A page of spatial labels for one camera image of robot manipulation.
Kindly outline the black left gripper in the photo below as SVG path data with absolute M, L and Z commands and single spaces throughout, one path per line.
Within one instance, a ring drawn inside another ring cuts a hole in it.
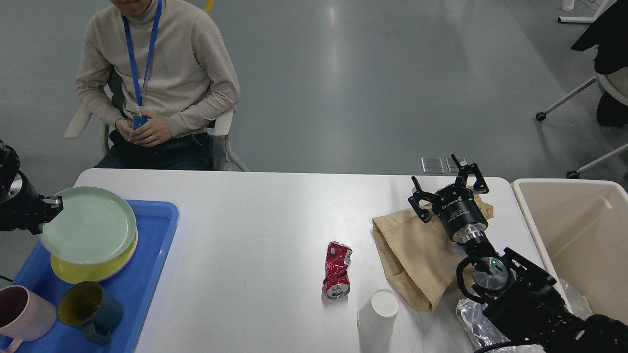
M 52 221 L 63 210 L 63 199 L 60 195 L 44 197 L 29 182 L 12 198 L 3 201 L 0 207 L 0 229 L 14 231 L 29 230 L 33 235 L 43 234 L 43 225 Z

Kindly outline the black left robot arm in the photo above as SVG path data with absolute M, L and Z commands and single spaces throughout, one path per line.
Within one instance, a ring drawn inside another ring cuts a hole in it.
M 12 147 L 0 142 L 0 229 L 43 234 L 43 225 L 64 209 L 60 195 L 45 197 L 20 172 L 20 159 Z

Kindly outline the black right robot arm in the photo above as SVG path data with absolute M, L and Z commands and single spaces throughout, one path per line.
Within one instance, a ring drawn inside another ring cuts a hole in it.
M 415 189 L 408 201 L 424 223 L 438 217 L 448 238 L 462 246 L 466 256 L 457 265 L 457 286 L 467 299 L 485 304 L 484 316 L 507 339 L 478 351 L 537 345 L 546 353 L 625 353 L 624 323 L 601 314 L 577 317 L 547 271 L 511 248 L 498 254 L 474 200 L 489 192 L 487 183 L 476 164 L 462 165 L 454 154 L 451 159 L 458 168 L 452 184 L 432 194 L 413 176 Z

